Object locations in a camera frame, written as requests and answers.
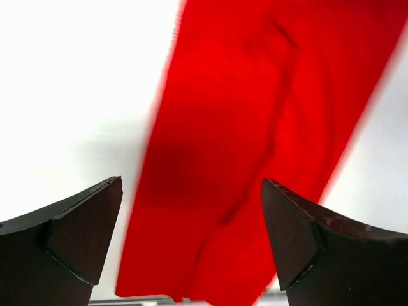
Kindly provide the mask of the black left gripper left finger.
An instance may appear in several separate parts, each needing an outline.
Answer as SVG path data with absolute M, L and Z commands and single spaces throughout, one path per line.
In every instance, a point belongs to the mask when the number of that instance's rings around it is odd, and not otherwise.
M 122 201 L 110 177 L 1 222 L 1 305 L 87 305 L 98 285 Z

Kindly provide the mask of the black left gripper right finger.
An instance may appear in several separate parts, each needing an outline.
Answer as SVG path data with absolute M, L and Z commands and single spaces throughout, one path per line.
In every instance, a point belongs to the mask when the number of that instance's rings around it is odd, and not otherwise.
M 290 305 L 406 305 L 407 235 L 313 203 L 271 179 L 261 201 Z

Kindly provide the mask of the red t-shirt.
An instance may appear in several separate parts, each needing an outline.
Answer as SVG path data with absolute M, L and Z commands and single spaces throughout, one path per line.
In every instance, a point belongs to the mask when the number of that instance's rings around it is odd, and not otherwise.
M 406 1 L 186 1 L 116 295 L 252 305 L 276 273 L 262 180 L 320 199 L 406 22 Z

